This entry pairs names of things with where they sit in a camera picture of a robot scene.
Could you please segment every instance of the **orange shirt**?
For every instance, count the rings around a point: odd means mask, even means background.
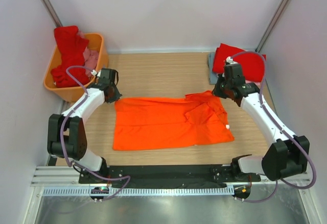
[[[115,102],[114,150],[149,150],[233,141],[227,113],[211,94],[123,98]]]

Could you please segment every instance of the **red cloth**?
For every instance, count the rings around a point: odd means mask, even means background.
[[[220,44],[220,47],[216,49],[213,72],[223,73],[226,58],[243,51],[243,49],[229,46],[227,44]],[[258,55],[248,53],[235,57],[234,61],[242,65],[243,75],[246,80],[252,82],[262,81],[265,72],[265,65],[262,63],[262,59]]]
[[[84,66],[83,52],[89,41],[77,33],[77,26],[59,27],[54,30],[57,46],[61,53],[61,65],[53,68],[51,75],[58,88],[78,86],[66,73],[66,69],[73,65]],[[83,85],[89,82],[83,68],[72,68],[69,72]]]

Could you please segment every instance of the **orange basket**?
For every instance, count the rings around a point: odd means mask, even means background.
[[[103,67],[108,67],[109,57],[107,54],[106,47],[104,45],[103,36],[101,34],[91,33],[91,34],[85,34],[85,38],[89,40],[87,47],[89,49],[94,49],[99,52],[99,59],[98,59],[96,71],[101,70],[101,68]],[[50,72],[53,68],[57,67],[60,64],[61,64],[61,54],[58,47],[56,46],[51,62],[46,71],[43,84],[46,87],[46,89],[53,91],[58,96],[60,96],[63,100],[67,102],[76,102],[84,93],[82,87],[78,86],[78,87],[57,88],[54,84]],[[90,83],[92,83],[94,79],[95,77],[93,77],[90,80],[90,82],[85,85],[85,87],[87,87]]]

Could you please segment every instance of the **gray cloth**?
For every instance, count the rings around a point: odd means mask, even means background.
[[[215,52],[209,53],[209,55],[208,55],[209,83],[211,85],[215,85],[218,80],[217,74],[215,72],[213,72],[214,59],[215,59]]]

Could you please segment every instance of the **table surface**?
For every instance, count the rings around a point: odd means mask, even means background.
[[[118,89],[123,97],[184,97],[212,90],[208,82],[208,53],[116,54],[109,67],[119,71]],[[267,87],[267,103],[273,108]],[[184,148],[114,151],[113,104],[103,104],[88,119],[88,148],[104,157],[108,165],[228,164],[240,155],[264,155],[266,140],[251,117],[229,99],[221,99],[235,141]],[[66,165],[58,159],[57,165]]]

